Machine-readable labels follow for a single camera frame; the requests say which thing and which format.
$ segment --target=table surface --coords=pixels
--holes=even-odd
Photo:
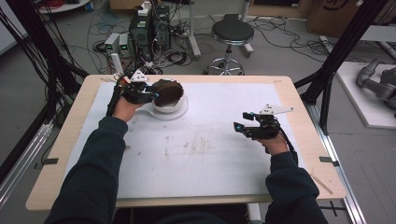
[[[45,165],[26,202],[29,210],[50,210],[59,194],[69,155],[77,142],[79,131],[91,108],[97,90],[104,81],[101,78],[111,75],[91,75],[86,77],[78,97],[62,127],[48,158],[58,158],[56,164]],[[183,83],[267,83],[274,84],[282,105],[293,105],[294,111],[288,113],[291,130],[304,158],[307,172],[315,180],[320,194],[318,199],[340,199],[346,196],[345,189],[332,163],[321,162],[319,157],[328,153],[309,118],[300,95],[289,77],[268,76],[148,76],[150,82],[160,78],[172,78]],[[155,206],[208,203],[268,203],[270,195],[228,195],[189,198],[149,198],[118,200],[117,207]]]

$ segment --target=metal frame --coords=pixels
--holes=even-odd
[[[262,224],[262,215],[260,214],[260,207],[258,203],[247,204],[249,224]]]
[[[194,59],[198,59],[201,57],[201,51],[199,50],[197,40],[194,35],[194,0],[190,0],[190,30],[187,30],[187,37],[190,41],[190,46],[192,49],[192,53],[194,54]]]
[[[330,136],[327,135],[323,130],[320,128],[319,125],[319,112],[318,109],[315,105],[309,105],[307,103],[304,103],[306,111],[308,112],[309,116],[311,117],[315,128],[318,132],[318,135],[320,139],[322,140],[323,146],[325,146],[327,152],[329,153],[330,157],[332,158],[332,161],[338,161],[337,163],[339,164],[338,166],[334,167],[335,171],[337,172],[338,176],[341,179],[341,182],[344,185],[344,188],[346,189],[346,197],[343,199],[344,205],[346,207],[346,211],[348,212],[348,215],[352,221],[352,223],[355,224],[363,224],[366,223],[366,220],[363,216],[363,212],[361,211],[361,208],[359,207],[358,201],[356,200],[356,197],[353,193],[352,187],[349,185],[349,182],[347,181],[347,176],[344,172],[343,166],[339,162],[337,152],[335,151],[334,146],[332,145],[332,140],[330,139]]]
[[[329,115],[330,97],[332,93],[332,79],[350,51],[352,51],[361,40],[361,37],[387,2],[388,0],[364,1],[319,70],[311,76],[305,77],[294,83],[296,89],[311,83],[308,90],[302,94],[302,100],[310,105],[315,105],[316,100],[320,94],[323,93],[319,126],[325,134],[328,134],[327,118]]]
[[[20,156],[20,159],[15,163],[12,170],[8,173],[7,178],[0,186],[0,210],[6,204],[9,196],[11,196],[12,192],[32,164],[32,161],[35,159],[35,156],[50,136],[52,127],[52,120],[48,124],[41,125],[29,146]]]

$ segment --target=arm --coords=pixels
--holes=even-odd
[[[265,223],[328,223],[316,201],[317,186],[308,172],[297,166],[282,135],[258,141],[272,156],[271,174],[265,184],[274,201]]]
[[[113,118],[99,121],[76,165],[67,174],[45,223],[111,223],[117,200],[119,170],[128,131],[126,121],[140,105],[123,97]]]

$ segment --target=black stool seat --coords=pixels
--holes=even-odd
[[[212,35],[220,42],[231,45],[245,45],[253,38],[254,30],[240,20],[223,20],[212,27]]]

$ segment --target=black wire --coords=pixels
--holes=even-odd
[[[103,74],[103,72],[101,71],[101,70],[103,69],[103,68],[102,68],[102,60],[101,60],[101,58],[100,58],[99,56],[97,56],[94,52],[92,52],[91,50],[88,49],[88,44],[89,44],[89,42],[90,42],[90,31],[91,31],[91,28],[93,27],[92,21],[93,21],[93,18],[94,18],[95,15],[97,15],[97,14],[92,15],[91,21],[90,21],[90,26],[89,26],[88,31],[87,31],[88,33],[87,33],[86,48],[77,47],[77,46],[76,46],[76,47],[77,47],[77,48],[81,48],[81,49],[87,50],[88,55],[90,56],[91,61],[92,61],[93,65],[95,66],[96,70],[99,72],[99,74]],[[96,63],[95,63],[93,57],[91,56],[91,52],[99,59],[100,68],[97,67],[97,65],[96,65]]]
[[[38,23],[38,21],[34,18],[38,17],[38,15],[41,15],[38,13],[37,7],[34,7],[34,5],[27,6],[24,7],[24,9],[22,9],[19,13],[25,13],[27,18],[33,18],[31,21],[24,21],[24,24],[29,25],[28,27],[30,29],[37,30],[36,35],[32,37],[35,39],[34,44],[32,44],[30,41],[31,37],[23,37],[18,28],[4,14],[2,8],[0,8],[0,21],[14,36],[15,40],[18,42],[28,59],[31,61],[38,76],[46,84],[44,89],[46,102],[48,102],[50,106],[54,106],[54,114],[50,113],[49,115],[56,117],[58,116],[59,110],[62,110],[64,116],[66,116],[68,111],[66,110],[65,104],[68,99],[71,99],[74,102],[74,96],[72,94],[74,94],[74,92],[76,92],[80,86],[76,81],[76,75],[84,78],[82,74],[73,74],[71,72],[73,68],[70,68],[70,65],[74,66],[74,71],[77,71],[78,69],[76,68],[76,65],[79,66],[79,64],[77,64],[77,62],[74,60],[68,47],[65,45],[64,38],[55,19],[52,20],[55,29],[53,29],[50,25],[48,25],[48,27],[56,39],[58,39],[63,45],[71,63],[67,63],[64,57],[62,57],[60,54],[56,55],[56,52],[53,51],[53,47],[56,48],[55,44],[53,42],[47,41],[50,38],[50,35],[48,34],[47,30],[45,30],[45,27]]]
[[[145,74],[145,75],[162,75],[163,74],[163,70],[158,67],[154,68],[154,67],[143,66],[143,67],[140,67],[140,71],[142,71],[143,74]]]
[[[173,18],[175,17],[175,14],[176,14],[176,12],[177,12],[177,9],[180,11],[180,8],[178,8],[179,7],[179,4],[178,3],[176,3],[176,7],[175,7],[175,11],[174,11],[174,14],[172,15],[172,17],[171,17],[171,21],[173,20]]]
[[[188,63],[185,63],[185,64],[179,64],[179,66],[187,66],[187,65],[190,65],[192,63],[193,59],[190,56],[190,54],[186,53],[186,56],[190,59],[190,61]]]
[[[93,49],[93,51],[99,52],[99,53],[107,52],[104,40],[99,40],[99,41],[96,41],[95,43],[93,43],[92,49]]]
[[[92,24],[92,21],[93,21],[94,17],[99,17],[100,19],[102,19],[105,22],[97,22],[96,24]],[[121,27],[123,29],[121,32],[117,32],[117,33],[119,33],[119,34],[126,33],[126,32],[128,32],[127,28],[121,26],[120,24],[124,23],[124,22],[127,22],[127,21],[130,21],[130,20],[119,21],[119,22],[117,22],[115,24],[111,24],[103,16],[101,16],[99,14],[93,14],[92,17],[91,17],[91,22],[90,22],[90,26],[89,26],[89,34],[91,34],[91,35],[110,35],[113,32],[113,29],[116,28],[116,27]],[[91,33],[91,28],[93,26],[99,26],[98,30],[97,30],[98,34]],[[104,27],[109,27],[109,28],[104,33],[101,33],[100,31]]]
[[[45,9],[47,10],[47,12],[51,13],[51,9],[48,6],[48,4],[44,3],[44,6],[45,6]],[[35,8],[35,10],[36,10],[36,13],[38,15],[41,15],[39,13],[37,7]],[[76,76],[80,76],[80,77],[82,77],[84,79],[85,76],[86,76],[85,74],[88,74],[88,73],[82,68],[82,66],[79,63],[77,63],[77,61],[74,59],[74,57],[70,53],[70,50],[67,47],[66,42],[64,41],[64,37],[62,36],[62,33],[61,33],[61,31],[60,31],[60,29],[58,27],[58,23],[55,20],[55,15],[53,15],[53,18],[52,18],[51,21],[52,21],[52,23],[53,23],[53,25],[55,27],[56,32],[52,29],[52,27],[49,24],[48,24],[48,27],[52,31],[52,33],[55,35],[56,39],[61,43],[62,48],[64,49],[64,51],[66,51],[68,59],[69,59],[69,62],[70,62],[70,64],[68,66],[72,65],[74,67],[74,68],[71,68],[71,70],[74,71],[73,80],[69,76],[63,77],[63,78],[65,78],[65,80],[64,80],[65,83],[64,84],[70,85],[70,86],[66,86],[66,88],[73,88],[73,85],[74,85],[73,83],[75,83],[75,82],[77,83]]]
[[[173,60],[172,57],[175,56],[175,55],[180,56],[181,59],[179,59],[179,60],[177,60],[177,61]],[[170,54],[168,54],[168,55],[166,56],[166,60],[167,60],[168,62],[170,62],[170,63],[177,64],[177,65],[181,65],[181,64],[183,64],[184,62],[186,62],[186,60],[187,60],[187,53],[186,53],[186,52],[172,52],[172,53],[170,53]]]
[[[102,60],[101,60],[101,58],[100,58],[94,51],[92,51],[92,50],[90,50],[90,49],[86,49],[86,48],[80,47],[80,46],[76,46],[76,45],[69,45],[69,47],[74,47],[74,48],[78,48],[78,49],[85,49],[85,50],[87,50],[89,53],[92,53],[93,55],[95,55],[95,56],[98,58],[99,63],[100,63],[100,68],[98,68],[98,67],[96,66],[95,61],[93,60],[93,57],[92,57],[91,54],[90,54],[90,58],[92,59],[93,65],[95,66],[96,70],[97,70],[100,74],[103,74],[103,73],[106,71],[106,68],[104,68],[103,65],[102,65]]]
[[[313,41],[313,40],[309,40],[306,42],[306,44],[300,44],[298,43],[298,40],[300,40],[300,36],[297,35],[296,33],[289,31],[286,29],[286,21],[284,21],[283,19],[280,18],[276,18],[276,19],[271,19],[269,21],[266,20],[261,20],[259,19],[259,17],[256,17],[255,19],[248,21],[247,23],[250,24],[250,26],[252,26],[253,29],[256,29],[257,31],[259,31],[262,36],[264,37],[264,39],[272,46],[274,47],[278,47],[278,48],[283,48],[283,49],[292,49],[293,51],[302,54],[306,57],[309,57],[315,61],[321,62],[323,63],[324,61],[322,60],[318,60],[306,53],[300,52],[297,49],[304,49],[304,48],[310,48],[310,50],[315,53],[316,55],[324,55],[324,56],[328,56],[327,51],[326,51],[326,45],[323,44],[321,41]],[[291,40],[290,44],[288,46],[282,46],[282,45],[278,45],[275,44],[273,42],[271,42],[267,36],[265,35],[265,33],[263,31],[274,31],[276,29],[279,29],[281,31],[283,31],[286,35],[290,35],[293,37],[293,40]]]

